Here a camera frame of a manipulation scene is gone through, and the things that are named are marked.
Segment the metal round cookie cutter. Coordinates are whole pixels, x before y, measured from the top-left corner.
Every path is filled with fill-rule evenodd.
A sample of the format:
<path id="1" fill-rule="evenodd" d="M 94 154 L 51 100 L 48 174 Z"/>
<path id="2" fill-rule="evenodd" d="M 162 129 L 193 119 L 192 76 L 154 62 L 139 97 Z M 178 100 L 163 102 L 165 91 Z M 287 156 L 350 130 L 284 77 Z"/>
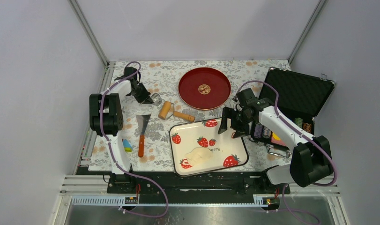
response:
<path id="1" fill-rule="evenodd" d="M 158 93 L 153 93 L 150 97 L 151 97 L 151 100 L 153 101 L 153 105 L 160 105 L 161 104 L 162 99 Z"/>

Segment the wooden roller with handle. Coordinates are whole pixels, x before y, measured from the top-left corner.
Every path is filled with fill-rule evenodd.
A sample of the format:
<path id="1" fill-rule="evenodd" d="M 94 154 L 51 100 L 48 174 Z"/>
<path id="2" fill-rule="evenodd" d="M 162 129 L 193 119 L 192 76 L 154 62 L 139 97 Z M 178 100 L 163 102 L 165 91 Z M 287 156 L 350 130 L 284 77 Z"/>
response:
<path id="1" fill-rule="evenodd" d="M 165 101 L 160 112 L 159 112 L 159 114 L 158 114 L 158 118 L 163 119 L 163 120 L 167 120 L 172 116 L 177 117 L 177 118 L 181 118 L 181 119 L 189 121 L 189 122 L 195 121 L 194 116 L 176 111 L 174 103 Z"/>

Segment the strawberry pattern rectangular tray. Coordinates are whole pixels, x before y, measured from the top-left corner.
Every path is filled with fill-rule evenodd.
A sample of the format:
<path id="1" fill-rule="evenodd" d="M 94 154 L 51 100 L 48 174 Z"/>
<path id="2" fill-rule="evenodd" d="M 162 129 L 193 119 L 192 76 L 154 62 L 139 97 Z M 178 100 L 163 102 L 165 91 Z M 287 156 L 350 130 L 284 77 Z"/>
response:
<path id="1" fill-rule="evenodd" d="M 235 130 L 218 134 L 220 118 L 173 126 L 170 142 L 174 170 L 181 177 L 245 165 L 249 160 L 243 138 Z"/>

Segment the white dough piece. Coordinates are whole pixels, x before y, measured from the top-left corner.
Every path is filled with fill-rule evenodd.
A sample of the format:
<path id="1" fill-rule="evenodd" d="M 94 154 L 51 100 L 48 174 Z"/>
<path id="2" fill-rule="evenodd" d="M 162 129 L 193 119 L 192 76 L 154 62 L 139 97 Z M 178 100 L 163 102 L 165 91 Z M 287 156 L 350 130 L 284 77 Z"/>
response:
<path id="1" fill-rule="evenodd" d="M 208 148 L 197 147 L 187 153 L 185 158 L 191 166 L 201 165 L 213 158 L 213 152 Z"/>

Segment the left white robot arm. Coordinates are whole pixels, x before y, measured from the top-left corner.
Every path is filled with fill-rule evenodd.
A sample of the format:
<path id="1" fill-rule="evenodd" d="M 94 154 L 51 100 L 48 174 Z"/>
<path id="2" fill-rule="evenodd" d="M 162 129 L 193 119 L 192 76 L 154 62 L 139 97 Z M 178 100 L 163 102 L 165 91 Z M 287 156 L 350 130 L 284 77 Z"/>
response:
<path id="1" fill-rule="evenodd" d="M 139 104 L 153 104 L 151 93 L 141 83 L 141 73 L 134 67 L 125 67 L 123 75 L 101 93 L 89 96 L 89 125 L 91 130 L 105 139 L 112 174 L 123 175 L 118 186 L 126 193 L 136 188 L 136 179 L 146 179 L 133 173 L 132 165 L 124 150 L 121 131 L 124 126 L 124 109 L 121 99 L 132 96 Z"/>

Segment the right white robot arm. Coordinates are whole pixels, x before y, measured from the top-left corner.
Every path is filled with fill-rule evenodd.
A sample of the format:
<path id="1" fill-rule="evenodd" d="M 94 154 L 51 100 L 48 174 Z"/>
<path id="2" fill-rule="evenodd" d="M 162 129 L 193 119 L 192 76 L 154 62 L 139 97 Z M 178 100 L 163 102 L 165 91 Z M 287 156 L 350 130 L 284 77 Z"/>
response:
<path id="1" fill-rule="evenodd" d="M 291 151 L 288 165 L 275 166 L 266 170 L 260 187 L 272 193 L 278 184 L 296 183 L 300 187 L 311 184 L 326 187 L 335 184 L 338 174 L 330 155 L 330 143 L 324 136 L 316 137 L 299 128 L 269 98 L 257 98 L 248 88 L 236 94 L 241 110 L 224 107 L 218 134 L 233 129 L 233 138 L 250 134 L 249 124 L 260 123 L 276 134 Z"/>

